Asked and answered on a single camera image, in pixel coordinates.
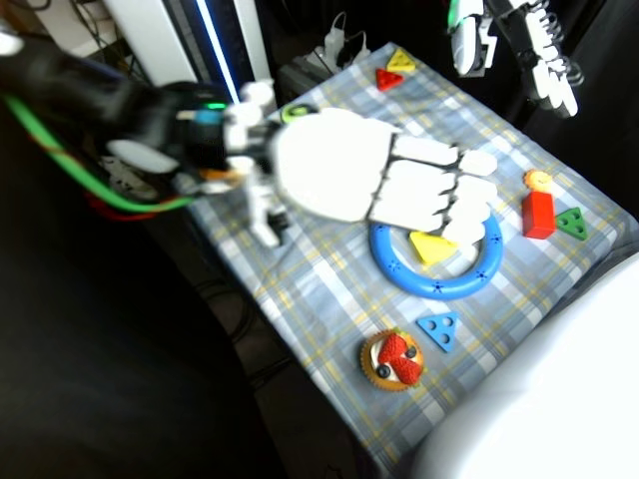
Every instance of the plaid tablecloth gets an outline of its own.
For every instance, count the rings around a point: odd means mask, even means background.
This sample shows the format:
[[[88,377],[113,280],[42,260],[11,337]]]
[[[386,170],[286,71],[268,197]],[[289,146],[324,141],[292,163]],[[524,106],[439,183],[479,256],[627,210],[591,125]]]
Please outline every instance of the plaid tablecloth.
[[[492,207],[500,221],[505,256],[490,285],[456,301],[423,299],[403,292],[381,274],[370,254],[365,224],[340,224],[290,207],[287,244],[268,250],[247,229],[240,192],[191,206],[204,234],[319,390],[381,471],[391,475],[400,458],[524,339],[576,281],[615,249],[638,249],[633,243],[639,240],[632,217],[422,63],[404,75],[403,84],[381,93],[374,71],[385,66],[394,49],[388,44],[377,50],[297,103],[346,108],[417,136],[496,156],[499,168],[491,179],[499,186],[499,198]],[[520,204],[527,193],[522,176],[531,168],[553,176],[558,213],[581,209],[588,240],[561,232],[549,240],[521,235]],[[468,265],[465,256],[459,254],[429,273],[458,272]],[[446,354],[416,327],[415,320],[450,310],[459,313],[460,321],[454,348]],[[427,367],[420,385],[402,393],[373,387],[358,362],[368,337],[396,326],[419,342]]]

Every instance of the blue ring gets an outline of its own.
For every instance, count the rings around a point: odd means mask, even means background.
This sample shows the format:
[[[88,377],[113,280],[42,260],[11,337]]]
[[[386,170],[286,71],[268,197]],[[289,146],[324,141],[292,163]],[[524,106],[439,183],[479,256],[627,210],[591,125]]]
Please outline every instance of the blue ring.
[[[372,256],[391,282],[411,294],[444,301],[459,299],[486,286],[499,271],[503,259],[503,238],[497,218],[491,214],[483,225],[486,235],[481,258],[473,269],[453,279],[431,279],[403,264],[392,250],[390,227],[387,225],[370,226]]]

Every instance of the red rectangular block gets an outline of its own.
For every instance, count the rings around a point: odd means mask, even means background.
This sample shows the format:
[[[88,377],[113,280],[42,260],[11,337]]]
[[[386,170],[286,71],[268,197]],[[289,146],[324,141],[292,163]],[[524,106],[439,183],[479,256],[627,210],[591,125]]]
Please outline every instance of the red rectangular block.
[[[555,206],[549,193],[530,192],[522,204],[523,235],[545,240],[555,233]]]

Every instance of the triangle block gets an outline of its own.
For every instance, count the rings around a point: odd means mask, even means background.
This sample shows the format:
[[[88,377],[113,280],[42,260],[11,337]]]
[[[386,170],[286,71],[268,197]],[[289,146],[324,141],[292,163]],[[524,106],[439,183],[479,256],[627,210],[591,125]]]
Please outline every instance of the triangle block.
[[[444,261],[457,251],[456,242],[442,237],[435,237],[422,232],[412,232],[408,238],[417,251],[421,262],[425,265]]]
[[[406,52],[398,48],[390,57],[386,70],[389,72],[412,72],[416,67],[417,65]]]
[[[417,320],[417,325],[435,341],[437,345],[444,350],[450,352],[452,344],[455,340],[455,330],[457,329],[457,321],[459,314],[456,312],[447,312],[446,314],[437,314],[435,316],[427,316]]]
[[[588,233],[586,232],[586,223],[581,215],[581,210],[573,208],[561,215],[555,217],[557,229],[561,232],[567,233],[578,240],[586,240]]]
[[[393,87],[396,87],[401,82],[403,82],[403,77],[401,75],[397,75],[396,73],[386,72],[382,68],[378,68],[375,71],[375,76],[377,78],[377,87],[381,92],[385,92],[390,90]]]

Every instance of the light strip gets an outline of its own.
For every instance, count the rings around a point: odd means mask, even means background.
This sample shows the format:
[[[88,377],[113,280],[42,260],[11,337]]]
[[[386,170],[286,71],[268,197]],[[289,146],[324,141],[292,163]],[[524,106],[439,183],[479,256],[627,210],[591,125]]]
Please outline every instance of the light strip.
[[[207,29],[207,33],[209,34],[211,45],[213,46],[213,50],[216,52],[216,57],[218,58],[218,63],[220,64],[220,68],[222,69],[222,75],[224,76],[224,81],[227,84],[227,88],[229,89],[231,98],[233,99],[234,103],[239,103],[240,97],[238,97],[238,91],[236,90],[236,86],[233,83],[231,71],[229,70],[229,65],[227,65],[227,59],[225,58],[224,52],[222,51],[222,45],[220,44],[218,32],[216,32],[216,27],[213,26],[213,18],[211,16],[211,12],[209,11],[209,7],[207,6],[207,2],[206,0],[197,0],[197,3],[198,9],[200,10],[200,15],[202,15],[202,20],[204,20],[204,26]]]

